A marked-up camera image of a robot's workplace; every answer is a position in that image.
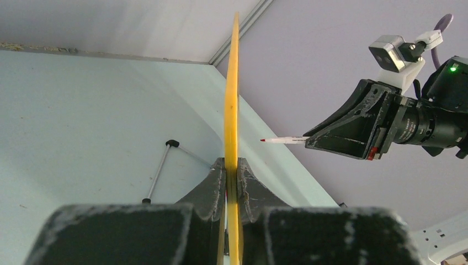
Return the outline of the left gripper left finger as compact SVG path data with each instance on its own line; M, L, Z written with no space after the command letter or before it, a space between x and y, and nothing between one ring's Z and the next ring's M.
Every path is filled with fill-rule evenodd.
M222 264L224 159L174 204L77 204L44 223L26 264Z

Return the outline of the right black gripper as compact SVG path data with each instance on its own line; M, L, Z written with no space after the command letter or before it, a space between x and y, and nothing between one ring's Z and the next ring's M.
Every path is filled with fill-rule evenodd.
M427 100L402 98L390 125L397 94L381 82L361 79L345 103L303 134L307 149L371 160L391 143L421 146L430 156L457 147L467 157L467 112L454 112Z

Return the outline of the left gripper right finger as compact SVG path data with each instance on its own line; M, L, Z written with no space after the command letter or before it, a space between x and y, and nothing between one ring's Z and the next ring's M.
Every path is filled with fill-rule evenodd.
M243 264L422 264L404 221L374 207L293 207L238 160Z

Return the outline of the red marker pen body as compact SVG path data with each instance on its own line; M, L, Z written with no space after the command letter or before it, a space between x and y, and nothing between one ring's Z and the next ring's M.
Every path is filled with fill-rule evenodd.
M309 137L307 136L287 136L287 137L274 137L268 139L260 139L260 142L271 144L304 144Z

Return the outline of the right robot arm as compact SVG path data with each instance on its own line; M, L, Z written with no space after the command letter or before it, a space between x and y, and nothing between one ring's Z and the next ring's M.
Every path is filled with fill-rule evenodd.
M362 79L350 98L305 134L307 149L357 160L374 160L391 144L421 146L435 157L457 147L467 156L467 59L454 56L424 85L413 81L417 98L380 81Z

